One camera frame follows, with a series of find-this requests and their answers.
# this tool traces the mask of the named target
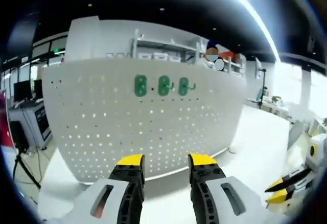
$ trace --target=curved white partition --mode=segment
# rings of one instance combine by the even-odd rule
[[[147,77],[143,97],[134,92],[137,75]],[[160,96],[164,75],[174,88]],[[179,94],[181,77],[189,80],[185,96]],[[146,156],[147,180],[186,169],[189,152],[217,155],[232,142],[245,97],[242,77],[154,60],[65,63],[47,68],[42,83],[58,149],[84,183],[108,177],[130,154]]]

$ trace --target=perforated white panel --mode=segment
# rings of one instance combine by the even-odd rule
[[[136,75],[147,94],[134,94]],[[167,75],[175,89],[158,94]],[[178,93],[181,77],[196,84]],[[189,152],[215,155],[234,137],[245,80],[224,72],[169,61],[92,59],[47,68],[43,95],[50,128],[77,180],[108,177],[119,159],[144,154],[145,177],[187,167]]]

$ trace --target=robotic hand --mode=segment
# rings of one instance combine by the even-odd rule
[[[269,204],[280,204],[296,197],[304,197],[312,190],[317,175],[324,170],[327,162],[327,137],[325,134],[311,138],[306,162],[292,173],[273,183],[266,192],[275,192],[267,199]]]
[[[48,224],[139,224],[144,201],[144,155],[122,158],[109,179],[81,193],[73,209]],[[285,217],[261,205],[260,197],[235,177],[226,177],[208,155],[189,154],[191,201],[197,224],[280,223]]]

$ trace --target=black monitor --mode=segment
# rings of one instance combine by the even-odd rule
[[[14,101],[29,100],[32,98],[30,81],[17,82],[14,84]]]
[[[34,81],[34,92],[35,92],[35,98],[36,99],[43,98],[43,93],[42,93],[42,80],[41,79]]]

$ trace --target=computer monitor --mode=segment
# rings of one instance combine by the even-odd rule
[[[262,65],[261,62],[255,58],[255,78],[260,79],[261,78],[261,70],[262,70]]]
[[[14,101],[29,100],[32,98],[30,81],[17,82],[14,84]]]
[[[43,98],[43,93],[42,93],[42,80],[41,79],[34,81],[34,92],[35,92],[35,98],[36,99]]]

